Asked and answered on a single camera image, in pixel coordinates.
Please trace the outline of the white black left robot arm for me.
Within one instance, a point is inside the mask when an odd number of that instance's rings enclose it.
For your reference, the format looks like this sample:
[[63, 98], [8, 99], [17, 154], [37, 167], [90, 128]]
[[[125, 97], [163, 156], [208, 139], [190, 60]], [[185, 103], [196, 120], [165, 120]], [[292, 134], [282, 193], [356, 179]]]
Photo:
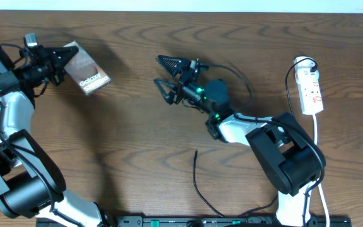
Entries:
[[77, 47], [25, 45], [12, 61], [0, 44], [0, 211], [63, 226], [114, 226], [96, 203], [66, 187], [58, 166], [32, 138], [35, 88], [58, 85]]

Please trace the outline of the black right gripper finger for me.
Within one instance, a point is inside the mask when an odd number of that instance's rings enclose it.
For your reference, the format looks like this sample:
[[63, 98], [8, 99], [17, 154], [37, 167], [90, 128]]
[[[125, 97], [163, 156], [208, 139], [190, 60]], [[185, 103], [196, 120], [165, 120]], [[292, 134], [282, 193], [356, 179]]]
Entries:
[[167, 55], [158, 55], [156, 61], [175, 78], [190, 67], [190, 60], [185, 58], [170, 57]]
[[179, 104], [177, 97], [178, 85], [165, 79], [154, 79], [154, 84], [161, 93], [162, 97], [169, 105]]

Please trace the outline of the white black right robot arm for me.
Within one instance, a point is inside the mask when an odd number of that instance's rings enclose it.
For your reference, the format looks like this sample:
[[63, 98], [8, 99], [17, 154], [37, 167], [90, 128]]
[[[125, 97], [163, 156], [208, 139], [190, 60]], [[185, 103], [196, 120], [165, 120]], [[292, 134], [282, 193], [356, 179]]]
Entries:
[[164, 100], [207, 114], [205, 126], [213, 139], [250, 147], [277, 189], [277, 222], [307, 226], [311, 192], [324, 179], [326, 160], [294, 116], [288, 112], [277, 117], [245, 116], [232, 107], [223, 80], [199, 84], [200, 73], [210, 64], [166, 55], [156, 60], [171, 76], [171, 80], [154, 80]]

